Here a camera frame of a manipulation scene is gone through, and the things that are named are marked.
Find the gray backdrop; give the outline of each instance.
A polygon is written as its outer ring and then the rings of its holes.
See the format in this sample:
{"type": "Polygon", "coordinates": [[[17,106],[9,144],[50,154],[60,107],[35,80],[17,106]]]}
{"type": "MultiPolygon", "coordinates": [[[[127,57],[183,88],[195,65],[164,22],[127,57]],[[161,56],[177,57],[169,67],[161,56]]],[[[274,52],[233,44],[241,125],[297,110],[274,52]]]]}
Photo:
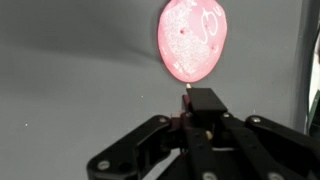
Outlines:
{"type": "MultiPolygon", "coordinates": [[[[296,110],[305,72],[296,49],[310,1],[219,2],[225,48],[193,85],[213,88],[239,118],[255,113],[303,128],[296,110]]],[[[85,180],[90,158],[151,116],[181,108],[185,83],[157,48],[167,3],[0,1],[1,179],[85,180]]]]}

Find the red balloon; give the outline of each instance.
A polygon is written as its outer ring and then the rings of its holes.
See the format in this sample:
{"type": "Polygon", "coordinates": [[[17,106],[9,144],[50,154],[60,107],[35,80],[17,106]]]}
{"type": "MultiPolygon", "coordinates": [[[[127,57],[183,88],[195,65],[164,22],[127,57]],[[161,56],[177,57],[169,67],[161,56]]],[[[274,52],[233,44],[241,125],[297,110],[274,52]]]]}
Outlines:
{"type": "Polygon", "coordinates": [[[158,27],[161,57],[177,79],[199,81],[217,64],[226,35],[226,15],[215,0],[171,0],[158,27]]]}

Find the bolt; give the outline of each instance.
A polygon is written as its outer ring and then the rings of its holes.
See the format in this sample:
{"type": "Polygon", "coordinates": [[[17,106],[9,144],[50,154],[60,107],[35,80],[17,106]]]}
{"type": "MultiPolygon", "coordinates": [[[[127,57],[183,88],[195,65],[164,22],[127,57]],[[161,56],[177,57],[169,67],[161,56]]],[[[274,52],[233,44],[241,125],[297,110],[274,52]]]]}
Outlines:
{"type": "Polygon", "coordinates": [[[253,122],[255,122],[255,123],[259,123],[259,122],[261,122],[261,119],[260,119],[260,118],[258,118],[258,117],[252,117],[251,119],[252,119],[252,120],[253,120],[253,122]]]}
{"type": "Polygon", "coordinates": [[[109,161],[101,161],[98,164],[98,169],[103,171],[106,170],[110,167],[110,162],[109,161]]]}
{"type": "Polygon", "coordinates": [[[269,180],[284,180],[284,177],[276,172],[268,173],[269,180]]]}
{"type": "Polygon", "coordinates": [[[159,121],[160,121],[161,123],[167,122],[167,120],[166,120],[165,118],[160,118],[159,121]]]}
{"type": "Polygon", "coordinates": [[[212,172],[205,172],[202,175],[203,180],[218,180],[217,176],[212,172]]]}
{"type": "Polygon", "coordinates": [[[230,114],[229,113],[224,113],[223,117],[230,117],[230,114]]]}

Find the balloon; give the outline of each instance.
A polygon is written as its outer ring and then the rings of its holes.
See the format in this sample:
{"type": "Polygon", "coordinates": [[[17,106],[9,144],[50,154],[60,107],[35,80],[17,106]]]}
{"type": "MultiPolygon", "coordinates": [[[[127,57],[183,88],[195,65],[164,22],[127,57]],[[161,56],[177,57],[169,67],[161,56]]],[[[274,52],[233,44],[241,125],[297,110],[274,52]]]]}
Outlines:
{"type": "Polygon", "coordinates": [[[215,0],[171,0],[160,17],[158,45],[171,74],[195,82],[217,64],[226,35],[226,15],[215,0]]]}

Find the screw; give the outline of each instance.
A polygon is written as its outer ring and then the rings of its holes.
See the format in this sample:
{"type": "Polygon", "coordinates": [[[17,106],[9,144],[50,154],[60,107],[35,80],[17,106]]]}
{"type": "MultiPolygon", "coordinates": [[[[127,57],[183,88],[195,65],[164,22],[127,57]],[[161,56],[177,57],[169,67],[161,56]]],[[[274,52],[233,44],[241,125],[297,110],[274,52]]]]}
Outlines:
{"type": "Polygon", "coordinates": [[[162,123],[167,122],[167,120],[165,118],[160,118],[159,121],[162,122],[162,123]]]}
{"type": "Polygon", "coordinates": [[[187,117],[191,117],[191,116],[192,116],[192,113],[187,113],[186,116],[187,116],[187,117]]]}
{"type": "Polygon", "coordinates": [[[218,180],[217,176],[212,172],[205,172],[202,175],[203,180],[218,180]]]}
{"type": "Polygon", "coordinates": [[[110,167],[110,162],[109,161],[101,161],[98,164],[98,169],[103,171],[106,170],[110,167]]]}
{"type": "Polygon", "coordinates": [[[224,113],[223,117],[230,117],[230,114],[229,113],[224,113]]]}
{"type": "Polygon", "coordinates": [[[278,173],[270,172],[268,173],[269,180],[284,180],[284,177],[278,173]]]}
{"type": "Polygon", "coordinates": [[[213,135],[210,131],[206,131],[206,134],[207,134],[208,140],[211,140],[213,138],[213,135]]]}
{"type": "Polygon", "coordinates": [[[260,119],[260,118],[258,118],[258,117],[252,117],[251,119],[252,119],[252,120],[253,120],[253,122],[255,122],[255,123],[259,123],[259,122],[261,122],[261,119],[260,119]]]}

